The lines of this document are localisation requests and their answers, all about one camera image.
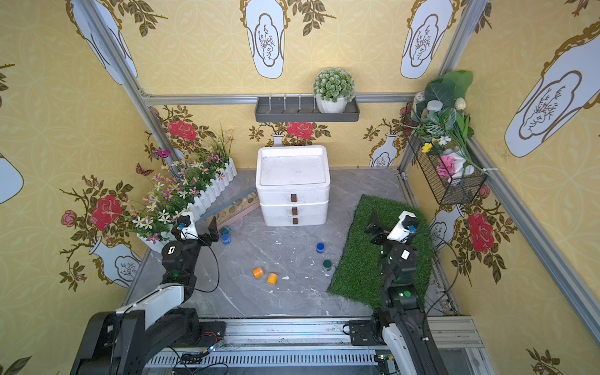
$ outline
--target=artificial grass mat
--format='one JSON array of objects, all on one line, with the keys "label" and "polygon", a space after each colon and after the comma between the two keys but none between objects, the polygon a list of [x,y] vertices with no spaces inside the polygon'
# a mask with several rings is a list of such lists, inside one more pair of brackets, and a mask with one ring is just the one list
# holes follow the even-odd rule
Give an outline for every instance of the artificial grass mat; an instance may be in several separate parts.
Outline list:
[{"label": "artificial grass mat", "polygon": [[429,286],[433,246],[427,219],[423,213],[406,203],[374,196],[363,195],[354,212],[341,260],[334,273],[328,292],[365,305],[381,306],[379,292],[383,281],[379,273],[381,246],[369,242],[365,228],[371,221],[371,213],[376,211],[382,225],[393,227],[402,211],[414,213],[421,222],[417,236],[411,245],[419,250],[416,261],[416,274],[413,278],[419,296],[423,298]]}]

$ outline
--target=yellow wallpaper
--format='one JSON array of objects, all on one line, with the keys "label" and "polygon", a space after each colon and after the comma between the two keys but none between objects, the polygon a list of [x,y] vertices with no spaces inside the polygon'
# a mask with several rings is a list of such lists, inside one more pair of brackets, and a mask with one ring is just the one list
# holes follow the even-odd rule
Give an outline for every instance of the yellow wallpaper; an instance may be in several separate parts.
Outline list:
[{"label": "yellow wallpaper", "polygon": [[[380,103],[380,104],[360,104],[361,116],[357,122],[327,122],[318,123],[315,129],[307,130],[306,135],[311,135],[314,140],[311,142],[315,145],[323,145],[327,147],[327,155],[329,158],[329,166],[336,167],[368,167],[371,162],[370,154],[374,147],[382,144],[388,133],[389,128],[386,126],[379,127],[377,136],[373,136],[369,141],[365,135],[368,134],[368,128],[373,126],[375,129],[382,123],[382,118],[386,118],[387,122],[392,119],[398,119],[399,112],[404,107],[401,103]],[[169,110],[176,109],[176,106],[168,106]],[[164,107],[157,107],[161,118],[167,118],[167,110]],[[257,129],[260,123],[254,120],[254,106],[236,105],[236,106],[187,106],[189,114],[192,115],[191,121],[196,125],[208,126],[213,132],[218,132],[220,126],[224,131],[233,129],[233,146],[232,157],[235,164],[239,168],[256,168],[256,156],[259,148],[268,145],[269,140],[273,140],[272,128],[260,127],[262,136],[259,140],[251,139],[252,127]],[[330,136],[321,134],[315,136],[315,130],[318,126],[325,126]],[[288,134],[287,126],[283,134]],[[401,142],[402,137],[396,138],[397,142],[393,153],[403,149],[404,144]],[[398,164],[399,158],[396,158],[394,163]]]},{"label": "yellow wallpaper", "polygon": [[[422,171],[411,166],[408,176],[419,208],[433,220],[440,210]],[[497,199],[489,191],[486,194],[489,195],[483,207],[491,210]],[[469,218],[465,214],[460,220]],[[453,247],[461,246],[458,237],[461,236],[455,236],[451,242]],[[491,269],[475,258],[470,261],[469,276],[459,275],[452,288],[461,312],[473,317],[496,373],[531,374],[537,361],[526,349],[533,351],[533,348],[541,356],[549,350],[553,358],[560,358],[556,368],[562,374],[597,373],[600,348],[519,231],[509,234],[509,239],[508,242],[502,238],[497,248],[496,254],[501,255],[506,268],[502,269],[497,284]],[[439,254],[452,281],[457,270],[452,264],[455,260],[452,250],[444,246]]]},{"label": "yellow wallpaper", "polygon": [[[600,106],[581,109],[524,157],[513,156],[505,142],[507,128],[540,79],[544,63],[567,39],[594,23],[600,26],[599,2],[589,2],[579,16],[572,14],[575,5],[545,0],[495,5],[494,29],[471,38],[458,67],[475,75],[466,99],[477,141],[600,298]],[[592,92],[600,89],[597,54],[578,58],[595,66],[595,76],[584,77],[584,82],[595,85]],[[563,70],[583,72],[577,64],[566,62]]]},{"label": "yellow wallpaper", "polygon": [[[63,217],[84,215],[82,203],[59,189],[83,194],[82,176],[93,174],[109,189],[133,185],[129,196],[139,199],[149,186],[134,171],[146,158],[145,125],[76,34],[64,0],[2,0],[0,25],[0,65],[14,64],[1,70],[8,89],[1,92],[0,153],[24,180],[0,204],[0,364],[32,355],[21,373],[67,374],[88,319],[120,306],[127,290],[100,280],[89,247],[71,258],[77,291],[69,280],[60,283],[68,254],[59,252],[86,241],[70,239],[77,226],[72,215]],[[106,217],[96,218],[103,226]],[[145,250],[137,239],[131,246],[139,255]]]},{"label": "yellow wallpaper", "polygon": [[[335,18],[323,16],[319,29],[313,28],[306,36],[303,30],[309,22],[303,22],[305,15],[300,12],[293,15],[299,0],[295,1],[286,11],[290,21],[283,43],[283,73],[277,79],[257,72],[240,21],[239,1],[149,0],[154,11],[151,14],[168,19],[154,18],[155,29],[148,30],[145,37],[133,17],[121,16],[118,10],[115,13],[123,20],[121,32],[138,80],[145,92],[154,95],[307,93],[312,91],[319,71],[333,66],[348,70],[357,92],[417,92],[437,74],[457,25],[454,23],[435,45],[439,48],[427,72],[418,79],[408,79],[400,69],[409,30],[407,19],[412,16],[413,5],[423,1],[319,1],[326,8],[322,14]],[[455,18],[460,19],[458,0],[428,0],[426,4],[440,13],[440,23],[453,9]],[[449,10],[447,18],[442,14],[445,10]],[[437,35],[444,30],[445,26],[440,26]],[[430,44],[424,48],[433,48],[433,40]]]}]

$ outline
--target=box lid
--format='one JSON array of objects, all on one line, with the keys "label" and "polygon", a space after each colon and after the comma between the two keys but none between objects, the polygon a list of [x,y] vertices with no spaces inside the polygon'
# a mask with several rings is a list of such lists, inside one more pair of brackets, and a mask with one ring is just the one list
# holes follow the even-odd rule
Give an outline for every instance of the box lid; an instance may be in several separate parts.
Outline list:
[{"label": "box lid", "polygon": [[321,190],[330,185],[324,146],[263,147],[256,163],[256,188]]}]

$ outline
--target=red rose print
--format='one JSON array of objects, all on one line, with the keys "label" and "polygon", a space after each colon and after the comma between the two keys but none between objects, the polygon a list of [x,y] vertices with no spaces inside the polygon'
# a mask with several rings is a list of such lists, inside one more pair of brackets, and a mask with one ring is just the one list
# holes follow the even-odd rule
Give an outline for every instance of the red rose print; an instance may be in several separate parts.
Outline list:
[{"label": "red rose print", "polygon": [[65,214],[62,216],[61,224],[66,225],[69,228],[75,225],[75,219],[77,218],[77,214],[73,211],[66,210]]},{"label": "red rose print", "polygon": [[490,188],[487,187],[487,185],[481,185],[481,189],[479,189],[479,195],[482,198],[487,198],[490,196]]},{"label": "red rose print", "polygon": [[113,196],[98,199],[98,203],[89,219],[98,230],[104,230],[108,225],[117,221],[123,213],[121,203]]},{"label": "red rose print", "polygon": [[314,127],[310,122],[290,122],[287,125],[287,133],[298,138],[310,139],[313,136]]},{"label": "red rose print", "polygon": [[475,251],[487,253],[494,245],[494,228],[488,223],[485,216],[480,211],[476,211],[469,217],[469,226],[471,227],[471,242]]},{"label": "red rose print", "polygon": [[190,124],[186,124],[183,121],[171,122],[168,125],[169,133],[174,136],[182,137],[187,140],[196,140],[198,133],[196,129]]}]

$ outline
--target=drawer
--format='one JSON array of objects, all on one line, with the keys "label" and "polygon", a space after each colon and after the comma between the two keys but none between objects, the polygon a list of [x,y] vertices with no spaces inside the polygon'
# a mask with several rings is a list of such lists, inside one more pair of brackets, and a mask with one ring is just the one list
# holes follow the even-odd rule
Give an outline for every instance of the drawer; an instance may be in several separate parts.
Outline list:
[{"label": "drawer", "polygon": [[327,220],[328,202],[318,205],[260,205],[269,227],[321,225]]},{"label": "drawer", "polygon": [[259,193],[260,202],[264,205],[305,205],[310,203],[326,203],[329,201],[329,189],[317,191],[298,191],[296,193]]}]

